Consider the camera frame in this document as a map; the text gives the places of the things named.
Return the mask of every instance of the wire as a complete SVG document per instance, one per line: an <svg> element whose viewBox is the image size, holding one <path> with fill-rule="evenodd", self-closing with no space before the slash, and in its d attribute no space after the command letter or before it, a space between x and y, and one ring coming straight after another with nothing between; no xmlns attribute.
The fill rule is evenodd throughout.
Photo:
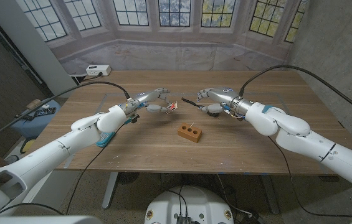
<svg viewBox="0 0 352 224"><path fill-rule="evenodd" d="M179 193L177 193L177 192L174 192L174 191L172 191L172 190L166 190L166 191L171 192L171 193L175 193L176 195L180 196L180 197L184 200L184 204L186 205L186 216L187 216L187 214L188 214L187 202L186 202L186 200L184 199L184 197L183 197L181 194L179 194Z"/></svg>
<svg viewBox="0 0 352 224"><path fill-rule="evenodd" d="M98 77L101 77L101 76L102 76L102 72L100 72L98 75L96 75L96 76L94 76L92 78L84 79L82 82L87 81L87 80L92 80L94 78L98 78Z"/></svg>
<svg viewBox="0 0 352 224"><path fill-rule="evenodd" d="M120 128L115 132L115 134L113 135L113 137L115 137L116 133L121 129L121 127L123 127L125 124L122 124L120 126ZM104 146L101 151L94 157L93 160L91 160L91 162L86 166L86 168L84 168L84 170L82 171L82 173L80 174L80 176L78 177L78 180L77 180L77 183L76 183L76 186L74 188L74 191L72 193L72 196L70 196L70 200L69 200L69 203L68 203L68 207L66 209L66 215L68 215L68 212L69 212L69 208L70 208L70 204L72 203L72 199L74 198L74 195L75 195L75 192L76 192L76 189L77 189L77 186L78 186L78 183L80 182L80 179L82 178L84 172L87 170L87 168L90 166L91 163L93 163L93 161L101 154L101 152L106 148L107 146Z"/></svg>
<svg viewBox="0 0 352 224"><path fill-rule="evenodd" d="M235 210L240 211L240 212L243 212L243 213L246 213L246 214L248 214L249 217L252 217L252 216L253 216L252 213L246 212L246 211L244 211L244 210L242 210L242 209L239 209L239 208L233 206L233 205L228 201L228 198L227 198L227 195L226 195L226 191L224 190L223 182L221 181L219 174L217 174L217 177L218 177L219 180L220 180L221 188L223 189L224 197L226 198L227 204L229 204L229 205L230 205L232 208L234 208Z"/></svg>
<svg viewBox="0 0 352 224"><path fill-rule="evenodd" d="M58 213L59 215L64 215L62 212L60 212L60 211L56 210L55 208L52 208L52 207L50 207L50 206L48 206L48 205L43 205L43 204L39 204L39 203L32 203L32 202L31 202L31 203L19 203L19 204L10 206L10 207L8 207L8 208L5 208L5 209L1 210L1 211L0 211L0 214L3 213L3 212L5 212L5 211L7 211L7 210L9 210L9 209L12 209L12 208L15 208L15 207L18 207L18 206L21 206L21 205L35 205L35 206L40 206L40 207L48 208L48 209L50 209L50 210L52 210L52 211Z"/></svg>
<svg viewBox="0 0 352 224"><path fill-rule="evenodd" d="M245 82L245 84L241 87L240 91L239 91L239 96L242 97L244 95L244 91L245 91L245 87L251 82L253 81L255 78L263 75L265 72L268 72L270 70L276 69L276 68L292 68L292 69L296 69L299 70L301 72L304 72L308 75L311 75L312 77L314 77L315 79L317 79L318 81L322 82L322 84L326 85L328 88L330 88L332 91L334 91L336 94L340 95L343 99L345 99L347 102L349 102L352 105L352 100L349 99L347 96L345 96L343 93L341 93L339 90L337 90L335 87L331 86L329 83L327 83L325 80L323 80L322 78L320 78L319 76L315 75L314 73L305 70L304 68L300 68L297 66L293 66L293 65L276 65L270 68L266 68L265 70L259 72L258 74L254 75L252 78L250 78L249 80L247 80Z"/></svg>
<svg viewBox="0 0 352 224"><path fill-rule="evenodd" d="M278 148L278 150L282 153L283 159L285 159L285 163L287 164L287 167L288 167L290 182L291 182L291 184L292 184L292 189L293 189L293 193L295 194L296 201L298 202L299 206L300 206L305 212L309 213L310 215L316 215L316 216L321 216L321 217L345 217L345 218L352 218L352 215L320 214L320 213L309 212L307 209L305 209L305 208L303 207L303 205L300 203L300 200L299 200L299 198L298 198L298 194L296 193L295 184L293 183L292 174L291 174L291 172L290 172L289 164L288 164L287 158L285 157L285 154L282 152L281 148L277 145L277 143L275 143L274 140L270 138L270 136L268 136L268 137L269 137L269 139L275 144L275 146Z"/></svg>
<svg viewBox="0 0 352 224"><path fill-rule="evenodd" d="M111 83L111 82L103 82L103 81L95 81L95 82L88 82L88 83L84 83L84 84L81 84L81 85L78 85L78 86L74 86L72 88L69 88L67 90L64 90L58 94L56 94L55 96L51 96L50 98L46 99L46 100L43 100L39 105L37 105L35 108L29 110L28 113L25 113L24 115L21 115L19 116L18 118L16 118L15 120L11 121L10 123L8 123L7 125L5 125L4 127L2 127L0 129L0 133L2 131L4 131L6 128L12 126L13 124L15 124L16 122L20 121L22 118L24 118L25 116L27 116L30 112L33 112L33 111L36 111L37 109L39 109L41 106L43 106L44 104L48 103L49 101L53 100L54 98L60 96L60 95L63 95L67 92L70 92L72 90L75 90L77 88L80 88L80 87L85 87L85 86L88 86L88 85L92 85L92 84L107 84L107 85L112 85L112 86L115 86L115 87L118 87L119 89L121 89L123 91L123 93L125 94L126 96L126 99L129 99L130 98L130 95L127 93L127 91L121 87L120 85L117 85L117 84L114 84L114 83Z"/></svg>

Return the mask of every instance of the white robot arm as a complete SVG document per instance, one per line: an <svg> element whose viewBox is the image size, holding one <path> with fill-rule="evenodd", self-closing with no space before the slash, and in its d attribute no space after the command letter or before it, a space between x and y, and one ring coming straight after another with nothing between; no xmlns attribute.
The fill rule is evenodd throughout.
<svg viewBox="0 0 352 224"><path fill-rule="evenodd" d="M209 97L219 102L201 108L202 111L226 111L235 118L244 118L265 136L279 129L276 138L279 146L321 162L352 183L352 150L312 131L306 121L287 115L280 108L241 98L230 88L208 88L198 95L198 101Z"/></svg>
<svg viewBox="0 0 352 224"><path fill-rule="evenodd" d="M115 132L129 119L134 123L138 109L145 107L151 113L170 112L170 108L148 104L157 98L170 104L166 99L167 93L169 90L165 88L140 93L122 105L112 106L107 113L82 118L71 125L71 132L15 163L0 167L0 210L21 203L30 189L66 158L99 141L100 132ZM13 211L10 209L0 215Z"/></svg>

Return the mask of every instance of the wooden table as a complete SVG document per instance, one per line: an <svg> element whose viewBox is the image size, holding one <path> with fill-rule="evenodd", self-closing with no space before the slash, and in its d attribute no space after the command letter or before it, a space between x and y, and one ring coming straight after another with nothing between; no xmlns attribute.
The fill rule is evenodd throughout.
<svg viewBox="0 0 352 224"><path fill-rule="evenodd" d="M226 86L239 91L257 72L225 71L113 71L97 80L121 85L131 96L159 87L171 90L170 101L178 109L170 114L151 114L139 110L135 124L125 125L107 148L91 163L89 170L110 170L103 207L110 205L118 172L178 172L210 174L288 174L282 154L266 136L248 122L222 113L213 118L181 100L196 100L204 88ZM283 109L307 121L312 130L352 149L352 137L295 72L268 72L245 89L245 98ZM90 85L74 91L54 119L36 139L32 150L70 131L70 125L113 105L125 102L124 94L109 85ZM210 99L202 105L215 103ZM158 99L156 104L166 106ZM177 135L181 123L194 123L202 137L194 143ZM63 162L70 170L83 170L98 154L100 147L90 146ZM332 171L305 156L283 150L295 175L327 175ZM268 175L262 175L267 198L275 199ZM276 201L269 201L273 213L279 212Z"/></svg>

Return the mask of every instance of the teal accent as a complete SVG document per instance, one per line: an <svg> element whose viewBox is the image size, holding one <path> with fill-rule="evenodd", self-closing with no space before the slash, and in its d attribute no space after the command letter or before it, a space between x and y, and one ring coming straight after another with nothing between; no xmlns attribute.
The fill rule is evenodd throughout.
<svg viewBox="0 0 352 224"><path fill-rule="evenodd" d="M271 107L274 107L272 105L265 105L263 110L262 110L262 113L266 113Z"/></svg>
<svg viewBox="0 0 352 224"><path fill-rule="evenodd" d="M109 133L105 139L98 141L95 144L99 147L105 147L111 141L111 139L114 137L114 135L115 135L115 132Z"/></svg>

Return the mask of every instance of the electrical outlet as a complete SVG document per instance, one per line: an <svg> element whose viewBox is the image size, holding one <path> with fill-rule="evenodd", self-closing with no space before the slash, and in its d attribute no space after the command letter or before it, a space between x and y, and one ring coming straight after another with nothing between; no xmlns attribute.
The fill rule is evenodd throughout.
<svg viewBox="0 0 352 224"><path fill-rule="evenodd" d="M86 72L90 76L97 76L100 72L103 76L106 76L111 72L111 67L109 65L89 65Z"/></svg>

